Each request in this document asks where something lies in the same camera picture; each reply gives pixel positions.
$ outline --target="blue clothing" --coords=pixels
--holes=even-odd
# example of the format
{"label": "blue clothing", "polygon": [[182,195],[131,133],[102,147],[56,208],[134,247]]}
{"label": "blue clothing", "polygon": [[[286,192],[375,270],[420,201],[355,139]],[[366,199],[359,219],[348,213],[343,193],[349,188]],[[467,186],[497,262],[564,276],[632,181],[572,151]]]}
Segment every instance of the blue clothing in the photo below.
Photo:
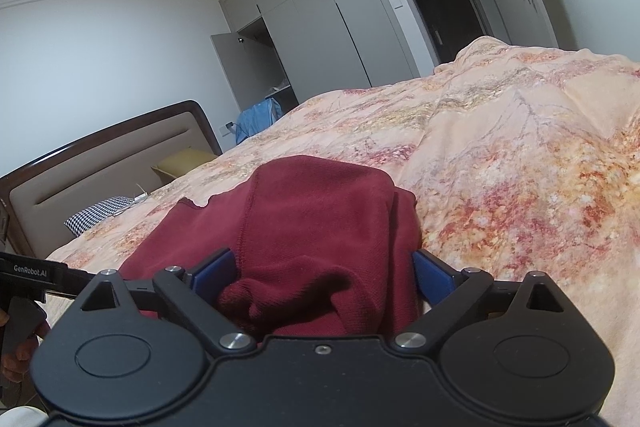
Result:
{"label": "blue clothing", "polygon": [[280,118],[282,118],[282,108],[272,98],[262,100],[242,111],[236,122],[236,145],[250,136],[264,131]]}

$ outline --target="floral bedspread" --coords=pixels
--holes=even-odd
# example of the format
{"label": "floral bedspread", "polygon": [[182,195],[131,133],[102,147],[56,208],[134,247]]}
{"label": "floral bedspread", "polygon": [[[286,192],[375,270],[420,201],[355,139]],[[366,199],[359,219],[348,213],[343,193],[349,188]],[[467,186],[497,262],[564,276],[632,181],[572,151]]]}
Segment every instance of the floral bedspread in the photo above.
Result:
{"label": "floral bedspread", "polygon": [[[483,37],[427,78],[329,92],[50,259],[119,267],[180,198],[206,204],[274,158],[383,169],[417,197],[424,247],[497,279],[549,272],[612,350],[603,414],[640,417],[640,64]],[[64,308],[48,304],[53,320]]]}

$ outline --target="wardrobe door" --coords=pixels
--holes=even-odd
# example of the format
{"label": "wardrobe door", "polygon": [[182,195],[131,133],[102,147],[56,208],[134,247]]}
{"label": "wardrobe door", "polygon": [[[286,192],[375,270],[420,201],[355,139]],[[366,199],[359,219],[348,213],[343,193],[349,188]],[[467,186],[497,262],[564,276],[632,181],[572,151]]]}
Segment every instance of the wardrobe door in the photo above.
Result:
{"label": "wardrobe door", "polygon": [[[289,77],[300,102],[335,89],[370,87],[356,46],[335,1],[292,0],[292,3],[298,16],[299,31],[296,33],[302,40],[308,60],[305,78],[299,78],[294,83]],[[271,32],[267,17],[265,22]],[[280,52],[275,38],[274,42]]]}
{"label": "wardrobe door", "polygon": [[381,0],[335,0],[372,86],[413,78]]}
{"label": "wardrobe door", "polygon": [[289,84],[300,103],[322,91],[322,78],[314,71],[314,49],[303,31],[303,23],[292,0],[262,14]]}
{"label": "wardrobe door", "polygon": [[238,31],[260,17],[255,0],[226,0],[222,3],[231,31]]}
{"label": "wardrobe door", "polygon": [[264,100],[271,87],[285,80],[273,48],[237,33],[212,35],[211,41],[241,111]]}

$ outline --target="pillow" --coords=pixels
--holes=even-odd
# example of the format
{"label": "pillow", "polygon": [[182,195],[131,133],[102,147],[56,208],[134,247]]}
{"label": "pillow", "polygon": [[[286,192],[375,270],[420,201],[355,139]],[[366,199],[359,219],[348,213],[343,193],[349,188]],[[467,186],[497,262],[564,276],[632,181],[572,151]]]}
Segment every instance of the pillow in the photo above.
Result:
{"label": "pillow", "polygon": [[79,237],[82,232],[89,230],[107,217],[113,216],[117,211],[133,204],[134,200],[118,196],[100,201],[100,203],[92,204],[90,207],[81,210],[77,214],[69,217],[65,221],[65,226],[71,230],[71,233]]}
{"label": "pillow", "polygon": [[199,151],[191,147],[162,160],[151,168],[159,176],[163,184],[171,183],[180,176],[184,176],[194,168],[213,161],[217,156],[210,152]]}

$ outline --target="bed headboard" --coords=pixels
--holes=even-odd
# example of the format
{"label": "bed headboard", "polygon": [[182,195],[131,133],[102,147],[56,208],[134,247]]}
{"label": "bed headboard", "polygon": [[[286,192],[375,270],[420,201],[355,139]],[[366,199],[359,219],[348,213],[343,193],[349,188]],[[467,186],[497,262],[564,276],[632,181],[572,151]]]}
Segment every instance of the bed headboard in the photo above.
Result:
{"label": "bed headboard", "polygon": [[161,187],[151,166],[187,147],[222,150],[193,100],[143,114],[85,136],[0,178],[16,253],[44,258],[71,241],[67,217],[112,196]]}

